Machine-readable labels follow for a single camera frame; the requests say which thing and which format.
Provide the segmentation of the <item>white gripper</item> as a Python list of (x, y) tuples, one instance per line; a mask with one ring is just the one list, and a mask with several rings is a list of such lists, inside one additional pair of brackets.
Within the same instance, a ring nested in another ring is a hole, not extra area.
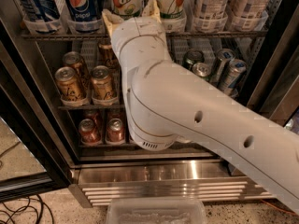
[(122, 71), (129, 71), (147, 61), (170, 60), (164, 27), (160, 24), (157, 0), (149, 0), (142, 17), (124, 21), (109, 10), (102, 19), (111, 37), (113, 51)]

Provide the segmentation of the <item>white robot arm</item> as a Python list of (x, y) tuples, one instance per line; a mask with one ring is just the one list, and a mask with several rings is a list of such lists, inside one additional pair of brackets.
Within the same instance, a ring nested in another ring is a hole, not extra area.
[(164, 150), (177, 138), (218, 154), (299, 213), (299, 135), (244, 107), (172, 61), (155, 0), (142, 16), (102, 18), (120, 63), (133, 140)]

